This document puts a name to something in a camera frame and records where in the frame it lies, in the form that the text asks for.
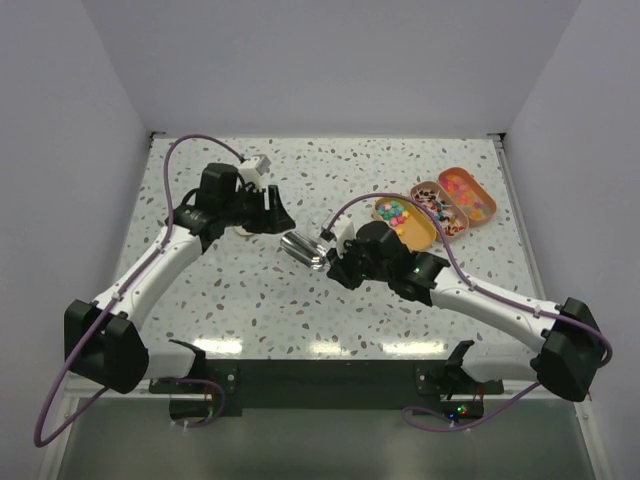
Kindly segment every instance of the metal frame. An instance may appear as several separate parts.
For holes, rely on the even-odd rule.
[[[518,228],[518,233],[522,239],[522,245],[525,252],[525,258],[529,268],[529,273],[533,281],[533,287],[535,294],[538,298],[545,299],[546,295],[540,277],[535,257],[533,254],[533,248],[529,239],[524,219],[522,217],[522,211],[518,197],[515,193],[513,180],[509,171],[507,158],[502,144],[502,138],[498,135],[489,135],[488,138],[493,140],[496,154],[498,156],[498,162],[500,168],[504,174],[504,181],[507,187],[509,199],[513,206],[513,217]],[[504,382],[504,394],[492,396],[495,399],[507,400],[516,393],[529,385],[528,382],[510,381]],[[89,398],[100,388],[96,383],[86,380],[77,375],[70,375],[67,384],[64,389],[64,395],[56,416],[56,424],[60,424],[65,416],[71,414],[77,408],[81,399]],[[144,380],[138,384],[138,386],[129,394],[126,398],[145,398],[145,399],[191,399],[200,398],[201,395],[180,395],[180,394],[151,394],[149,393],[149,380]],[[123,398],[122,395],[108,391],[103,395],[103,398]],[[471,399],[471,395],[455,395],[453,397],[457,400]],[[549,400],[556,398],[542,387],[535,389],[527,397],[528,400]],[[591,461],[594,476],[597,480],[613,480],[613,470],[609,462],[609,458],[600,436],[598,424],[595,419],[593,404],[587,400],[582,403],[574,404],[576,409],[576,417],[579,422],[580,429],[582,431],[582,437],[585,442],[587,453]],[[60,467],[64,453],[71,434],[71,428],[63,432],[58,439],[56,439],[51,445],[49,445],[45,451],[44,459],[38,474],[38,480],[55,480],[58,478]]]

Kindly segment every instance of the brown tray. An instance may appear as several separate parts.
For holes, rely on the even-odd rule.
[[[434,192],[433,195],[424,195],[421,192]],[[427,207],[436,217],[441,216],[440,226],[450,242],[464,235],[469,229],[469,219],[456,205],[442,185],[436,182],[422,182],[415,185],[410,192],[411,198]]]
[[[496,201],[464,168],[445,170],[438,176],[438,182],[469,218],[472,227],[487,223],[498,209]]]
[[[409,212],[409,217],[405,219],[403,224],[398,226],[403,230],[403,234],[399,235],[400,241],[404,243],[409,250],[414,252],[421,252],[429,248],[436,239],[436,228],[431,224],[431,220],[411,203],[396,198],[380,198],[373,206],[373,218],[385,222],[386,220],[384,220],[377,211],[378,206],[390,203],[392,200],[398,202]]]

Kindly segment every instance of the speckled tabletop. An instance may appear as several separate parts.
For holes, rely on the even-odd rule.
[[[498,204],[494,218],[453,243],[469,273],[533,294],[498,158],[489,140],[229,138],[246,155],[265,153],[271,182],[304,233],[350,198],[371,191],[407,194],[452,166],[471,172]],[[153,142],[119,272],[158,235],[167,215],[162,161],[172,139]],[[199,185],[209,162],[235,164],[218,146],[191,140],[170,166],[173,197]],[[356,228],[373,201],[354,206]],[[225,358],[446,358],[461,340],[514,342],[463,315],[398,298],[384,284],[344,289],[279,251],[279,236],[240,237],[232,229],[191,265],[151,311],[142,331],[153,348],[169,338]],[[445,256],[442,245],[430,247]]]

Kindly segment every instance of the wall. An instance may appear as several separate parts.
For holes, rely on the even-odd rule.
[[[579,0],[84,0],[142,119],[219,135],[504,132]]]
[[[507,135],[547,293],[586,300],[616,349],[593,398],[618,478],[640,474],[640,3],[583,0]]]
[[[79,1],[3,2],[0,64],[0,478],[26,480],[62,314],[114,271],[146,138]]]

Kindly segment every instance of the purple cable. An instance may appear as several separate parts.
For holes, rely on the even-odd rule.
[[[210,137],[207,135],[200,135],[200,134],[185,135],[183,137],[178,138],[175,142],[173,142],[173,144],[171,145],[169,150],[167,150],[167,153],[164,157],[164,166],[162,169],[162,175],[163,175],[163,181],[164,181],[164,193],[167,199],[167,207],[169,208],[169,217],[167,220],[167,232],[165,233],[162,241],[160,242],[160,248],[154,250],[153,253],[151,253],[147,257],[147,259],[144,262],[142,262],[140,266],[136,268],[135,271],[123,282],[122,286],[118,289],[118,295],[123,295],[128,290],[131,284],[136,281],[136,279],[140,276],[140,274],[144,270],[146,270],[146,268],[151,264],[151,262],[153,262],[155,258],[160,254],[160,250],[169,242],[169,239],[171,238],[171,233],[173,232],[174,218],[173,218],[173,200],[171,199],[171,187],[169,185],[169,160],[171,159],[171,155],[173,154],[174,150],[178,147],[178,145],[180,145],[182,142],[186,140],[196,139],[196,138],[214,142],[220,145],[221,147],[227,149],[233,155],[235,155],[240,160],[241,163],[244,162],[244,157],[240,155],[237,151],[235,151],[233,148],[231,148],[229,145],[218,140],[217,138]],[[115,306],[116,303],[117,303],[117,300],[115,299],[112,299],[111,301],[109,301],[109,303],[107,303],[107,305],[104,307],[102,312],[100,312],[100,314],[95,319],[93,324],[91,324],[91,326],[87,329],[87,331],[82,336],[82,338],[80,338],[80,340],[78,341],[76,346],[73,348],[73,350],[71,350],[71,353],[69,354],[67,359],[64,361],[64,363],[62,364],[62,368],[60,368],[60,371],[58,372],[55,379],[53,380],[53,383],[51,384],[51,388],[49,389],[49,392],[47,393],[47,396],[45,397],[42,407],[40,409],[40,414],[38,415],[38,419],[36,420],[36,426],[33,432],[33,444],[37,448],[45,447],[49,443],[51,443],[53,440],[55,440],[58,437],[58,435],[60,435],[69,425],[73,423],[73,421],[76,418],[78,418],[93,402],[95,402],[98,398],[100,398],[100,396],[104,392],[108,390],[107,387],[100,389],[80,409],[78,409],[76,412],[70,415],[69,418],[67,418],[64,422],[62,422],[62,424],[56,430],[54,430],[53,433],[51,433],[44,440],[42,439],[42,430],[44,428],[44,423],[47,420],[47,415],[49,414],[49,410],[51,409],[51,404],[53,403],[53,399],[55,398],[56,393],[60,389],[60,385],[62,385],[62,382],[64,381],[65,375],[71,368],[71,365],[73,364],[73,362],[76,361],[76,358],[78,357],[78,355],[80,354],[84,346],[87,344],[89,339],[100,328],[102,321],[111,312],[111,309]]]
[[[227,395],[224,393],[224,389],[220,385],[218,385],[215,382],[212,382],[211,380],[200,380],[196,378],[172,378],[171,380],[176,383],[198,383],[201,385],[209,385],[215,388],[220,394],[220,407],[218,408],[216,413],[208,416],[202,422],[187,424],[187,428],[204,427],[205,425],[209,425],[211,422],[213,422],[216,418],[218,418],[222,414],[222,411],[224,410],[224,407],[227,403]]]
[[[356,198],[348,201],[345,205],[343,205],[335,213],[335,215],[331,218],[331,220],[327,224],[327,230],[331,230],[333,228],[333,225],[338,220],[338,217],[340,217],[340,215],[342,215],[347,210],[347,208],[349,208],[353,204],[358,203],[358,202],[360,202],[362,200],[367,200],[369,198],[379,198],[379,197],[396,198],[396,199],[399,199],[399,200],[404,200],[406,202],[411,203],[413,206],[415,206],[421,212],[423,212],[425,215],[427,215],[427,217],[429,217],[429,219],[431,220],[433,225],[436,227],[436,230],[440,234],[440,238],[442,239],[442,244],[444,245],[444,248],[447,251],[447,256],[449,257],[449,260],[451,261],[451,265],[453,266],[454,270],[456,271],[456,273],[458,274],[460,279],[467,286],[469,286],[469,287],[472,286],[471,280],[469,280],[467,278],[466,274],[462,271],[462,268],[460,268],[460,265],[458,265],[458,262],[456,261],[455,255],[453,254],[453,251],[451,250],[451,245],[449,244],[449,240],[447,240],[447,235],[444,232],[444,229],[442,228],[442,226],[440,225],[440,222],[438,221],[438,219],[424,205],[422,205],[420,202],[414,200],[413,198],[406,197],[404,195],[399,195],[397,193],[367,193],[365,195],[360,195],[359,197],[356,197]],[[504,297],[504,296],[502,296],[502,295],[500,295],[498,293],[492,292],[491,290],[487,290],[486,288],[483,288],[483,287],[481,287],[479,285],[475,286],[475,290],[477,290],[481,294],[483,294],[483,295],[485,295],[485,296],[487,296],[489,298],[492,298],[492,299],[494,299],[494,300],[496,300],[498,302],[504,303],[505,305],[509,305],[510,307],[518,308],[520,310],[524,310],[525,312],[529,312],[529,313],[536,313],[536,310],[533,307],[530,307],[529,305],[525,305],[523,303],[516,302],[515,300],[511,300],[510,298],[506,298],[506,297]],[[555,313],[555,312],[547,312],[547,311],[543,310],[543,311],[539,312],[539,315],[541,315],[543,317],[547,317],[547,318],[552,318],[552,319],[560,321],[560,322],[568,323],[569,325],[573,325],[576,328],[580,328],[580,329],[590,333],[594,337],[596,337],[602,343],[602,345],[605,347],[605,350],[606,350],[605,356],[602,359],[602,361],[600,362],[600,367],[604,367],[613,358],[613,346],[611,345],[611,342],[609,342],[609,340],[607,340],[604,337],[604,335],[602,335],[602,333],[600,333],[595,328],[593,328],[593,327],[591,327],[589,325],[585,325],[584,323],[580,323],[578,320],[574,320],[573,318],[569,318],[569,317],[567,317],[565,315],[560,315],[560,314]],[[432,415],[436,415],[436,416],[438,416],[440,418],[444,418],[445,420],[449,420],[448,418],[443,417],[442,415],[440,415],[435,410],[430,410],[430,409],[424,408],[424,407],[405,407],[402,410],[402,417],[405,419],[405,421],[407,423],[409,423],[410,425],[412,425],[412,426],[414,426],[416,428],[420,428],[421,430],[427,430],[427,431],[430,431],[430,432],[459,432],[459,431],[462,431],[462,430],[467,430],[469,428],[473,428],[473,427],[475,427],[477,425],[480,425],[480,424],[484,423],[485,421],[489,420],[490,418],[495,417],[498,413],[504,411],[505,408],[508,408],[509,406],[513,405],[515,402],[520,400],[527,393],[529,393],[531,390],[533,390],[534,388],[538,387],[539,385],[540,385],[539,382],[535,382],[535,383],[531,384],[529,387],[525,388],[520,393],[515,395],[512,399],[510,399],[508,402],[506,402],[504,405],[502,405],[500,408],[498,408],[495,411],[485,415],[483,418],[481,418],[481,419],[479,419],[479,420],[477,420],[475,422],[472,422],[471,424],[464,425],[464,426],[459,426],[459,427],[454,427],[454,428],[441,428],[441,429],[431,428],[431,427],[426,427],[426,426],[420,425],[420,424],[418,424],[418,423],[414,422],[413,420],[410,420],[410,419],[408,419],[406,417],[406,413],[407,412],[421,411],[421,412],[424,412],[424,413],[430,413]]]
[[[518,400],[520,400],[522,397],[524,397],[527,393],[530,393],[533,389],[535,389],[535,388],[537,388],[539,386],[540,386],[540,382],[532,383],[527,388],[525,388],[521,392],[519,392],[516,395],[514,395],[513,397],[511,397],[509,400],[507,400],[500,407],[496,408],[495,410],[493,410],[490,413],[487,413],[484,417],[479,418],[478,420],[475,420],[475,421],[473,421],[471,423],[467,423],[465,425],[456,425],[454,427],[428,427],[426,425],[422,425],[421,423],[416,422],[415,420],[413,420],[412,418],[410,418],[407,415],[408,413],[422,412],[422,413],[428,413],[429,415],[433,415],[434,417],[440,418],[440,419],[445,420],[447,422],[451,421],[451,419],[445,417],[441,413],[436,412],[435,410],[431,410],[430,408],[426,408],[426,407],[404,407],[402,409],[402,418],[404,419],[405,422],[407,422],[412,427],[416,427],[416,428],[419,428],[420,430],[425,430],[427,432],[434,432],[434,433],[463,432],[465,430],[469,430],[470,428],[477,427],[478,425],[481,425],[481,424],[483,424],[484,422],[486,422],[488,420],[491,420],[493,417],[495,417],[499,413],[504,412],[507,408],[509,408],[514,403],[516,403]]]

